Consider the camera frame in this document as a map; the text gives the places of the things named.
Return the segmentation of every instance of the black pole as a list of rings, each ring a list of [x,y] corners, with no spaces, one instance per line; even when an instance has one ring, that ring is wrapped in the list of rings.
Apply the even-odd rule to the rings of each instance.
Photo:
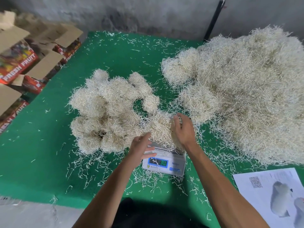
[[[219,14],[220,14],[222,8],[224,7],[224,4],[225,4],[225,1],[224,1],[224,0],[220,0],[220,1],[219,1],[218,5],[217,5],[217,7],[216,7],[216,10],[215,10],[215,12],[214,12],[214,14],[213,14],[213,17],[212,17],[212,19],[211,19],[211,22],[210,22],[210,24],[209,24],[209,26],[208,26],[208,29],[207,29],[207,31],[206,31],[206,34],[205,34],[205,37],[204,37],[204,41],[205,41],[205,42],[209,40],[210,34],[211,34],[211,32],[212,32],[212,30],[213,30],[213,28],[214,28],[214,26],[215,26],[215,23],[216,23],[216,21],[217,21],[217,18],[218,18],[218,16],[219,16]]]

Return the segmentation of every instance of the person's right arm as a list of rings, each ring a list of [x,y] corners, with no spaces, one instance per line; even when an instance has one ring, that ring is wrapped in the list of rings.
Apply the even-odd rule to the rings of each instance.
[[[192,121],[181,113],[174,116],[175,133],[199,175],[222,228],[269,228],[256,209],[205,155],[195,140]]]

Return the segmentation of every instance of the forearm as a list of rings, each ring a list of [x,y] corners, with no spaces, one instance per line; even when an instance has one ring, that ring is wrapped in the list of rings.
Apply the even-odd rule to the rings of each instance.
[[[186,146],[222,228],[269,228],[254,207],[205,155],[198,144]]]
[[[133,168],[128,158],[112,172],[73,228],[110,228]]]

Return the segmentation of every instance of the person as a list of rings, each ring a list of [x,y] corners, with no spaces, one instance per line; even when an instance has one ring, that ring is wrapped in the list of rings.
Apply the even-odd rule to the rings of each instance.
[[[218,170],[197,144],[192,121],[186,115],[174,116],[175,133],[198,173],[221,228],[269,228],[261,215],[235,189],[230,181]],[[155,211],[135,210],[131,199],[121,203],[124,190],[133,170],[142,159],[154,157],[156,153],[144,154],[154,148],[148,147],[150,133],[135,137],[128,155],[108,177],[97,195],[80,215],[73,228],[110,227],[206,227],[170,214]]]

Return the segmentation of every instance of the green table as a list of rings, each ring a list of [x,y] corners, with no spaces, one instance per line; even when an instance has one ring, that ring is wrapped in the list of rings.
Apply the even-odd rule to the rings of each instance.
[[[111,78],[127,78],[137,71],[158,87],[155,94],[162,99],[161,109],[165,110],[176,92],[162,79],[160,62],[181,49],[199,45],[196,41],[137,34],[89,33],[68,64],[0,136],[0,195],[40,203],[52,203],[56,198],[58,205],[86,207],[122,156],[110,154],[102,158],[99,153],[93,158],[79,159],[74,154],[77,147],[69,125],[77,112],[69,113],[67,106],[71,91],[83,85],[97,68],[107,70]],[[231,182],[234,173],[265,169],[225,148],[210,134],[208,125],[201,129],[205,131],[201,146]],[[297,171],[303,179],[303,169]],[[128,196],[167,203],[211,228],[219,227],[189,159],[183,180],[149,175],[137,168],[124,193],[124,197]]]

